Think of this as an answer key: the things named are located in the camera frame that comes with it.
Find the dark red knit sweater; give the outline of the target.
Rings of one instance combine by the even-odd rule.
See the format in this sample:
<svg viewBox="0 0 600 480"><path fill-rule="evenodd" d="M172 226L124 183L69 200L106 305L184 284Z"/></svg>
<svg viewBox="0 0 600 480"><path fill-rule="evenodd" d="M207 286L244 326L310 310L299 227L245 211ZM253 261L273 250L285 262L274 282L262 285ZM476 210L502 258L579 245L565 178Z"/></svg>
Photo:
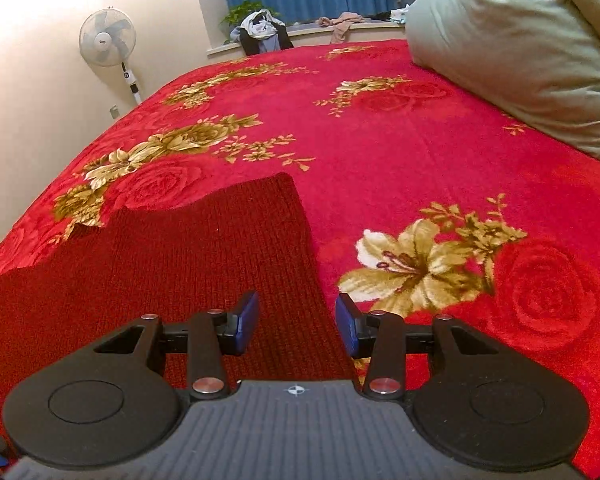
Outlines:
<svg viewBox="0 0 600 480"><path fill-rule="evenodd" d="M77 229L42 262L0 276L0 432L7 393L43 367L144 314L181 323L251 291L258 324L246 353L225 362L231 380L354 378L289 174Z"/></svg>

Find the red floral bed blanket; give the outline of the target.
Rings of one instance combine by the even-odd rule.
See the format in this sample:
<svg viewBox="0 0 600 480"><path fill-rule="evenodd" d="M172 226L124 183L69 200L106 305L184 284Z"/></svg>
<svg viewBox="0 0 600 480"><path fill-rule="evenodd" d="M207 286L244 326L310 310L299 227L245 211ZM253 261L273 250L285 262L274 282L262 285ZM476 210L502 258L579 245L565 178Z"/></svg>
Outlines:
<svg viewBox="0 0 600 480"><path fill-rule="evenodd" d="M122 208L289 174L326 304L456 315L571 380L600 475L600 161L413 64L403 40L297 48L169 82L88 144L0 244L0 276Z"/></svg>

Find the green potted plant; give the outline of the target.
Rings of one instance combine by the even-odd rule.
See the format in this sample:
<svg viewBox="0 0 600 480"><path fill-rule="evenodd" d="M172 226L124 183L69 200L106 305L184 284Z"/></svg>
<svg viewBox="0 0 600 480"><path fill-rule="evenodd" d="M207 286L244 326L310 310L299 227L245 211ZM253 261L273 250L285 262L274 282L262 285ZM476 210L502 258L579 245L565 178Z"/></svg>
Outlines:
<svg viewBox="0 0 600 480"><path fill-rule="evenodd" d="M222 24L230 28L230 38L234 41L242 32L253 39L265 40L277 34L277 26L285 25L279 17L277 11L259 0L245 0L228 9Z"/></svg>

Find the white standing fan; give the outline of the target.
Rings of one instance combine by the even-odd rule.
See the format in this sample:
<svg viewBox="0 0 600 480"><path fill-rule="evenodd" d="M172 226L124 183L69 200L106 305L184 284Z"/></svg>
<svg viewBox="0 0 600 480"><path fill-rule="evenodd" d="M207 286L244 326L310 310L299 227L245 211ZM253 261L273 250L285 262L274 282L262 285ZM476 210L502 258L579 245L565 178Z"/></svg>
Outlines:
<svg viewBox="0 0 600 480"><path fill-rule="evenodd" d="M136 40L129 15L113 6L89 15L79 31L79 50L84 61L99 67L120 67L135 103L140 105L140 87L129 66Z"/></svg>

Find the black chair with clothes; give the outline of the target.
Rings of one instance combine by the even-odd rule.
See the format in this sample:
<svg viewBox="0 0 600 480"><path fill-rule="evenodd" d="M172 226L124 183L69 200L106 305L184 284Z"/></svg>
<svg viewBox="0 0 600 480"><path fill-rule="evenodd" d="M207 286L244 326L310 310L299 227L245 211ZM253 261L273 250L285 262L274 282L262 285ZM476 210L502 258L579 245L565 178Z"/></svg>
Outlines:
<svg viewBox="0 0 600 480"><path fill-rule="evenodd" d="M247 56L294 47L285 23L265 8L248 14L230 32L230 39L237 41Z"/></svg>

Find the pink cloth on sill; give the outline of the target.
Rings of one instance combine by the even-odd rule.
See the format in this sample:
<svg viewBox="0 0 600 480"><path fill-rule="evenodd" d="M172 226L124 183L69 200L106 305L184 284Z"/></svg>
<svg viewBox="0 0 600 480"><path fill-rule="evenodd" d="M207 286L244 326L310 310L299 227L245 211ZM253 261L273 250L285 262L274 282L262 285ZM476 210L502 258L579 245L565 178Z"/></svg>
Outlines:
<svg viewBox="0 0 600 480"><path fill-rule="evenodd" d="M331 28L332 36L330 44L343 44L347 40L349 29L354 24L364 23L364 16L354 12L342 12L338 18L326 18L321 16L316 20L316 24L323 28Z"/></svg>

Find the white wall socket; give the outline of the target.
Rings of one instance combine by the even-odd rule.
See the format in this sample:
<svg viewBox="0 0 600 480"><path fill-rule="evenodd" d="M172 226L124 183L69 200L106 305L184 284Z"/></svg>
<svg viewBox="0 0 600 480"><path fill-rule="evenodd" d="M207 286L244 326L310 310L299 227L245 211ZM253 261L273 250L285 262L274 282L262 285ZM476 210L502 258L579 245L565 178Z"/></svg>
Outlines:
<svg viewBox="0 0 600 480"><path fill-rule="evenodd" d="M117 105L110 107L109 114L113 120L116 120L120 117L120 112Z"/></svg>

